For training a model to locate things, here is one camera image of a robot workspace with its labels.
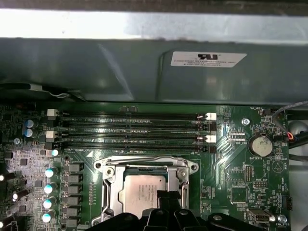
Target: screw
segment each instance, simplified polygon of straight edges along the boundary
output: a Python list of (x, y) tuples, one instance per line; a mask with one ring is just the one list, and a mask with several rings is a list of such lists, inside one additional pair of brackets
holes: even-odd
[(181, 215), (187, 215), (188, 212), (187, 212), (186, 210), (181, 210), (181, 211), (180, 211), (180, 214), (181, 214)]
[(21, 143), (21, 140), (19, 138), (14, 139), (14, 144), (19, 145)]
[(285, 215), (283, 215), (283, 214), (280, 214), (280, 215), (278, 215), (278, 221), (280, 222), (280, 223), (287, 223), (287, 221), (288, 221), (288, 219), (287, 219), (287, 217), (285, 216)]
[(219, 216), (219, 215), (215, 215), (215, 216), (213, 216), (213, 219), (214, 219), (214, 220), (222, 220), (222, 217)]
[(178, 177), (183, 179), (186, 176), (185, 170), (184, 169), (180, 169), (178, 171)]
[(243, 118), (243, 119), (242, 119), (242, 124), (243, 124), (244, 126), (247, 126), (247, 125), (250, 124), (250, 120), (247, 119), (247, 118)]
[(112, 177), (115, 174), (115, 171), (114, 171), (113, 168), (109, 167), (109, 168), (106, 169), (105, 174), (108, 177)]

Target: black capacitor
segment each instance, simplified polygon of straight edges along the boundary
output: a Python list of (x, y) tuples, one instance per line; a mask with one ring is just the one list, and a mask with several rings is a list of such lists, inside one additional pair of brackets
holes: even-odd
[(17, 199), (20, 199), (24, 196), (27, 196), (29, 194), (29, 190), (28, 189), (22, 189), (21, 191), (19, 192), (16, 192), (13, 194), (13, 199), (14, 200), (17, 200)]
[(6, 219), (4, 219), (3, 221), (0, 221), (0, 228), (5, 227), (7, 225), (9, 225), (12, 221), (14, 221), (15, 218), (13, 216), (9, 216)]
[(1, 181), (7, 181), (7, 180), (12, 180), (16, 177), (15, 173), (13, 172), (10, 172), (10, 173), (7, 173), (7, 174), (1, 174), (0, 175), (0, 182)]

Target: gray cable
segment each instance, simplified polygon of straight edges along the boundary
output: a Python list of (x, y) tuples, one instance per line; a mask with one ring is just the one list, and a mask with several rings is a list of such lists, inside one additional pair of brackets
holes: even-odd
[(294, 107), (299, 107), (299, 106), (303, 106), (303, 105), (307, 105), (308, 104), (308, 101), (303, 101), (303, 102), (298, 102), (298, 103), (294, 103), (294, 104), (289, 104), (289, 105), (286, 105), (286, 106), (283, 106), (281, 108), (279, 108), (273, 115), (272, 115), (272, 118), (273, 118), (273, 123), (280, 128), (281, 131), (285, 132), (285, 133), (288, 133), (288, 130), (278, 121), (277, 119), (277, 116), (279, 113), (285, 111), (285, 110), (288, 110), (288, 109), (291, 109), (291, 108), (294, 108)]

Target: capacitor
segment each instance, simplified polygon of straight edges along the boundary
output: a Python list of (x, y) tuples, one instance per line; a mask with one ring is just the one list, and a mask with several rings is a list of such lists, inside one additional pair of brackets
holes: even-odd
[(15, 218), (13, 216), (7, 217), (3, 221), (0, 221), (0, 228), (3, 228), (5, 226), (9, 225), (14, 220), (15, 220)]
[(56, 175), (57, 173), (58, 173), (58, 168), (56, 168), (56, 167), (48, 168), (45, 171), (45, 175), (46, 175), (47, 178), (50, 178), (50, 177)]
[(45, 213), (42, 216), (42, 220), (43, 220), (43, 222), (48, 223), (48, 222), (51, 221), (51, 219), (55, 218), (55, 216), (56, 216), (56, 211), (54, 211), (53, 209), (50, 209), (50, 210), (48, 210), (47, 213)]
[(27, 128), (36, 128), (38, 126), (38, 122), (36, 120), (29, 119), (25, 122), (25, 126)]
[(52, 156), (58, 156), (58, 155), (60, 155), (61, 153), (62, 153), (62, 151), (61, 151), (60, 149), (56, 148), (56, 149), (53, 149), (53, 150), (52, 150), (51, 155), (52, 155)]
[(248, 150), (253, 155), (266, 157), (273, 151), (273, 143), (267, 136), (257, 134), (248, 141)]
[(54, 196), (49, 197), (46, 201), (43, 202), (43, 207), (46, 209), (51, 208), (57, 203), (57, 199)]
[(35, 129), (26, 129), (25, 131), (24, 131), (24, 135), (26, 136), (26, 137), (37, 137), (38, 136), (38, 131), (36, 131)]
[(46, 193), (46, 194), (50, 194), (50, 193), (52, 193), (54, 190), (56, 190), (57, 189), (57, 183), (55, 183), (55, 182), (52, 182), (52, 183), (50, 183), (50, 184), (48, 184), (48, 185), (46, 185), (45, 187), (44, 187), (44, 192)]
[(13, 194), (13, 199), (14, 200), (17, 200), (17, 199), (20, 199), (24, 196), (27, 196), (29, 194), (29, 190), (28, 189), (22, 189), (21, 191), (19, 192), (16, 192)]
[(15, 173), (10, 172), (7, 174), (1, 174), (0, 175), (0, 181), (7, 181), (7, 180), (12, 180), (16, 177)]

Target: metal panel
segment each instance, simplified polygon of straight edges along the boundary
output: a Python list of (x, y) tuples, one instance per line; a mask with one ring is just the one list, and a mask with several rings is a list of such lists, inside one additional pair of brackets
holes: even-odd
[[(308, 17), (0, 9), (0, 21), (10, 22), (0, 24), (2, 83), (81, 90), (90, 101), (307, 98)], [(233, 68), (175, 67), (173, 51), (247, 56)]]

